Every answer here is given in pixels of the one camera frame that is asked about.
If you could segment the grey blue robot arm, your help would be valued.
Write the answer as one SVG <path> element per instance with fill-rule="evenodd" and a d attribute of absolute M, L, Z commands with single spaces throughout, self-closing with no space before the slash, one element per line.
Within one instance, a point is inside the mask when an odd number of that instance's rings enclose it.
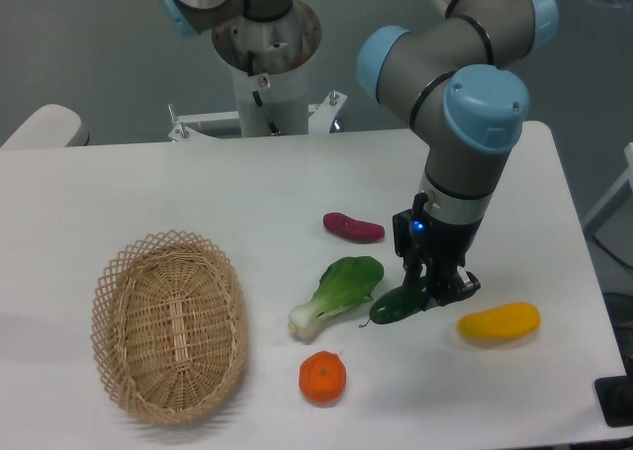
<path fill-rule="evenodd" d="M 235 73 L 246 136 L 303 134 L 301 69 L 317 52 L 316 14 L 300 0 L 161 0 L 186 36 L 209 33 Z M 508 66 L 552 40 L 555 0 L 432 0 L 443 22 L 415 35 L 387 26 L 362 45 L 356 76 L 429 148 L 410 209 L 393 218 L 403 283 L 379 299 L 385 324 L 466 300 L 479 289 L 465 256 L 529 108 Z"/>

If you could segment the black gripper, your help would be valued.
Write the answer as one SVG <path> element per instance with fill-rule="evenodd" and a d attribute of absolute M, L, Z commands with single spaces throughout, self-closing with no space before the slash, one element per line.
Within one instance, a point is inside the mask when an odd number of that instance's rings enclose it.
<path fill-rule="evenodd" d="M 418 254 L 404 262 L 405 301 L 427 310 L 467 300 L 480 289 L 479 279 L 464 267 L 481 221 L 454 225 L 434 218 L 423 208 L 414 208 L 413 216 L 425 229 L 417 240 Z M 426 303 L 426 291 L 429 299 Z"/>

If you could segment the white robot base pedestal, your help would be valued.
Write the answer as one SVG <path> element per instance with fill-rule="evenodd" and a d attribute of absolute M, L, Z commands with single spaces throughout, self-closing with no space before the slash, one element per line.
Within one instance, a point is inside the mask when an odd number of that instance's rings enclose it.
<path fill-rule="evenodd" d="M 293 0 L 283 17 L 266 22 L 234 17 L 211 30 L 214 49 L 230 73 L 236 109 L 182 115 L 168 106 L 173 141 L 223 137 L 238 128 L 242 137 L 327 135 L 341 130 L 338 114 L 347 96 L 331 90 L 308 99 L 309 68 L 317 57 L 321 25 L 304 2 Z"/>

